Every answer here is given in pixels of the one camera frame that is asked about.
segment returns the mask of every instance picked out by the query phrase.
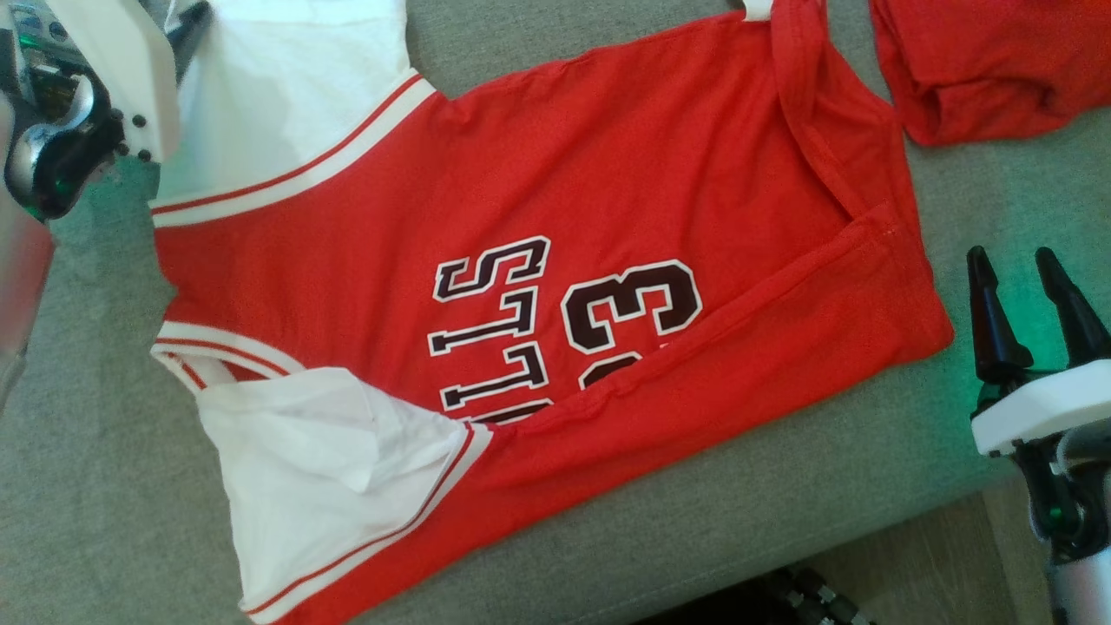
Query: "gray couch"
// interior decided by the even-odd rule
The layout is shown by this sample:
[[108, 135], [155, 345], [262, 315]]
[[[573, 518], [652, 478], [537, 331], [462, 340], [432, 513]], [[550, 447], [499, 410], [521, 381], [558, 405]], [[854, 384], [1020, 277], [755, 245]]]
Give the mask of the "gray couch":
[[[867, 0], [834, 43], [887, 93]], [[414, 64], [449, 94], [728, 10], [724, 0], [411, 0]], [[980, 458], [964, 252], [988, 246], [1039, 364], [1064, 351], [1033, 264], [1054, 246], [1111, 320], [1111, 111], [1023, 142], [910, 148], [958, 343], [474, 553], [360, 623], [625, 623], [905, 520], [1009, 471]], [[233, 624], [213, 448], [149, 356], [171, 295], [126, 162], [54, 231], [30, 369], [0, 419], [0, 624]]]

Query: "red cloth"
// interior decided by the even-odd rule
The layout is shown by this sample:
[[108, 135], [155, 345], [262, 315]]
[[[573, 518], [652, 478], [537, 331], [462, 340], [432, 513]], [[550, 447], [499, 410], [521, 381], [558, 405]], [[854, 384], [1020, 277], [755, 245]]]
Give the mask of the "red cloth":
[[919, 143], [1034, 137], [1111, 104], [1108, 0], [872, 0], [872, 21]]
[[[346, 367], [488, 441], [409, 524], [319, 571], [276, 572], [293, 581], [244, 606], [254, 622], [343, 623], [949, 345], [890, 108], [830, 44], [817, 0], [743, 17], [456, 100], [413, 103], [413, 77], [303, 171], [156, 209], [179, 290], [156, 352], [272, 377]], [[364, 132], [381, 138], [352, 163], [274, 196], [326, 178]]]

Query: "red jersey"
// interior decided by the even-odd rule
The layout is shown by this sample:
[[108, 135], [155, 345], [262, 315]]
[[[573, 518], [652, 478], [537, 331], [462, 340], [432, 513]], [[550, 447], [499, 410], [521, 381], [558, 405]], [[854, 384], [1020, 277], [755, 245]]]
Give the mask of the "red jersey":
[[815, 0], [454, 100], [393, 80], [310, 161], [153, 209], [153, 352], [258, 623], [346, 621], [952, 339], [899, 127]]

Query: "wooden floor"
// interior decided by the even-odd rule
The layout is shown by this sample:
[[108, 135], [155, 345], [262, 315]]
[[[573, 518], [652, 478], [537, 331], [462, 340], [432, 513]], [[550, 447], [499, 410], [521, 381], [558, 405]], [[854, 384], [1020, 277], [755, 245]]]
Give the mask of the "wooden floor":
[[1052, 625], [1021, 480], [809, 561], [879, 625]]

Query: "jersey number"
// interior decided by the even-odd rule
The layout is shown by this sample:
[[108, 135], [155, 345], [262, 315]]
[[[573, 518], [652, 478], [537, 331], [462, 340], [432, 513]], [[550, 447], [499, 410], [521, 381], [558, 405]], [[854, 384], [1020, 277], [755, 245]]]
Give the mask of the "jersey number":
[[[463, 276], [471, 259], [463, 258], [441, 263], [437, 271], [433, 298], [440, 302], [471, 296], [489, 291], [497, 280], [499, 266], [516, 260], [519, 265], [507, 273], [506, 283], [513, 284], [543, 275], [551, 241], [533, 236], [507, 245], [489, 249], [479, 254], [473, 275]], [[652, 308], [644, 295], [662, 292], [663, 305]], [[500, 336], [522, 339], [536, 332], [540, 286], [532, 285], [508, 291], [501, 295], [501, 310], [509, 315], [502, 320], [470, 329], [440, 331], [428, 335], [429, 353], [443, 356], [462, 346]], [[611, 322], [599, 321], [595, 306], [609, 304], [612, 323], [643, 317], [651, 312], [655, 334], [665, 336], [690, 326], [702, 311], [702, 299], [694, 284], [694, 274], [679, 260], [631, 266], [621, 274], [608, 275], [572, 284], [562, 300], [563, 327], [568, 344], [588, 355], [600, 354], [617, 347]], [[471, 400], [490, 397], [514, 389], [537, 390], [548, 385], [543, 355], [536, 342], [514, 345], [502, 352], [508, 375], [471, 385], [456, 385], [440, 391], [443, 409], [457, 411]], [[587, 389], [618, 370], [640, 361], [640, 354], [629, 352], [594, 362], [579, 376], [579, 387]], [[522, 404], [473, 417], [484, 423], [508, 423], [526, 419], [552, 403], [548, 399]]]

